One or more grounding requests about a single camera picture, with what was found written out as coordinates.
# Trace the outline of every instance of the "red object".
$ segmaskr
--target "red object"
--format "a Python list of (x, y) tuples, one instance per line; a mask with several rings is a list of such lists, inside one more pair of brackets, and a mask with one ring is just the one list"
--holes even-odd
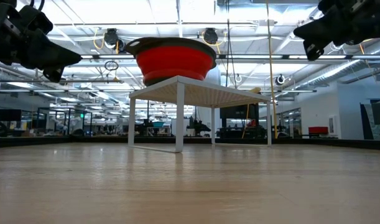
[(201, 50), (181, 46), (161, 46), (136, 55), (144, 83), (155, 83), (177, 75), (204, 80), (213, 59)]
[(328, 127), (308, 127), (309, 134), (328, 134)]

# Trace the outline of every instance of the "yellow cable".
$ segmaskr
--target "yellow cable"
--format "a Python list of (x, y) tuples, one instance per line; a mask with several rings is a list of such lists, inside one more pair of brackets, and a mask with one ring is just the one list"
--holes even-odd
[(246, 122), (248, 122), (248, 117), (249, 117), (249, 105), (248, 105), (248, 110), (246, 111), (246, 120), (245, 120), (245, 127), (244, 127), (244, 132), (242, 132), (242, 138), (245, 136), (245, 130), (246, 130)]
[(269, 17), (269, 0), (266, 0), (267, 8), (267, 31), (269, 32), (269, 55), (270, 55), (270, 84), (272, 96), (272, 108), (274, 111), (274, 136), (277, 138), (277, 116), (276, 116), (276, 96), (274, 95), (274, 85), (272, 82), (272, 49), (271, 49), (271, 32), (270, 32), (270, 17)]
[(219, 48), (219, 45), (216, 45), (216, 47), (217, 47), (217, 52), (219, 52), (219, 54), (220, 54), (220, 48)]
[(216, 43), (216, 44), (208, 44), (208, 43), (205, 41), (205, 38), (203, 37), (203, 34), (204, 34), (204, 33), (205, 33), (205, 31), (202, 32), (202, 40), (203, 40), (203, 42), (206, 43), (206, 44), (209, 45), (209, 46), (216, 46), (216, 47), (217, 47), (217, 52), (219, 52), (219, 54), (220, 54), (220, 48), (219, 48), (219, 45), (226, 41), (226, 35), (227, 35), (227, 33), (225, 33), (225, 37), (224, 37), (224, 39), (223, 39), (219, 44), (217, 44), (217, 43)]
[[(361, 44), (359, 44), (359, 48), (361, 49), (361, 52), (362, 52), (363, 55), (364, 55), (364, 54), (365, 54), (365, 51), (364, 51), (364, 48), (363, 48), (363, 46), (362, 46)], [(376, 75), (374, 75), (374, 71), (373, 71), (373, 69), (371, 68), (371, 66), (369, 65), (368, 60), (365, 60), (365, 63), (366, 63), (366, 65), (368, 66), (369, 70), (371, 71), (371, 74), (372, 74), (372, 77), (374, 78), (375, 84), (376, 84), (377, 86), (379, 86), (378, 81), (376, 80)]]
[(97, 44), (96, 44), (96, 39), (93, 40), (93, 44), (95, 45), (95, 47), (99, 50), (101, 50), (103, 47), (104, 47), (104, 35), (105, 33), (103, 34), (103, 43), (101, 44), (101, 47), (98, 47)]

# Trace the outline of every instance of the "pipe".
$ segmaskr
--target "pipe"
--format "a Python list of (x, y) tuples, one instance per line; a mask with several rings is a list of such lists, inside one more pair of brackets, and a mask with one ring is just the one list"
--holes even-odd
[(183, 37), (182, 19), (180, 17), (180, 0), (176, 0), (176, 9), (177, 9), (178, 36)]
[[(375, 55), (380, 54), (380, 42), (371, 46), (368, 51), (365, 52), (366, 55)], [(346, 63), (342, 63), (339, 65), (331, 65), (327, 68), (324, 68), (314, 74), (312, 74), (311, 80), (303, 82), (302, 84), (295, 87), (296, 90), (301, 90), (308, 86), (315, 86), (321, 84), (327, 84), (332, 82), (333, 80), (337, 80), (339, 78), (345, 77), (353, 72), (358, 72), (362, 69), (368, 68), (366, 62), (364, 60), (353, 60), (348, 61)]]
[[(107, 29), (111, 27), (119, 28), (119, 27), (125, 27), (130, 28), (131, 26), (139, 27), (139, 26), (177, 26), (178, 22), (144, 22), (144, 23), (115, 23), (115, 24), (108, 24), (108, 23), (102, 23), (102, 24), (54, 24), (57, 27), (87, 27), (87, 28), (94, 28), (94, 27), (100, 27), (102, 29)], [(226, 28), (227, 23), (226, 22), (182, 22), (182, 26), (195, 26), (195, 27), (222, 27)], [(230, 22), (231, 26), (243, 26), (243, 27), (257, 27), (258, 23), (255, 22)]]
[(369, 72), (365, 75), (360, 75), (359, 77), (356, 77), (356, 78), (352, 78), (351, 80), (346, 80), (346, 81), (343, 81), (342, 84), (350, 84), (350, 83), (354, 83), (354, 82), (357, 82), (357, 81), (360, 81), (360, 80), (363, 80), (365, 78), (369, 78), (369, 77), (372, 77), (372, 76), (375, 76), (375, 75), (379, 75), (380, 74), (380, 68), (376, 69), (375, 71), (373, 72)]

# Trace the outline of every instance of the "ceiling duct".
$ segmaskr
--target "ceiling duct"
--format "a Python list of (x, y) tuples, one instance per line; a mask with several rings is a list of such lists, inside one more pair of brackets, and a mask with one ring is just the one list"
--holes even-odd
[[(371, 46), (366, 52), (366, 55), (375, 55), (380, 54), (380, 42)], [(373, 64), (372, 67), (380, 66), (380, 64)], [(342, 63), (339, 65), (331, 65), (327, 68), (324, 68), (312, 75), (310, 75), (311, 79), (306, 82), (303, 82), (300, 85), (295, 87), (296, 90), (306, 88), (308, 86), (319, 86), (330, 83), (339, 78), (345, 77), (351, 73), (358, 72), (362, 69), (368, 68), (368, 65), (364, 60), (352, 60), (346, 63)]]

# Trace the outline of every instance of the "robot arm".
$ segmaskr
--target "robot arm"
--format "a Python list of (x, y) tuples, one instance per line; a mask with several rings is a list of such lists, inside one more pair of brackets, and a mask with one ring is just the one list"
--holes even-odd
[(294, 30), (304, 40), (309, 60), (324, 54), (330, 42), (354, 45), (380, 38), (380, 0), (322, 0), (318, 9), (323, 17)]

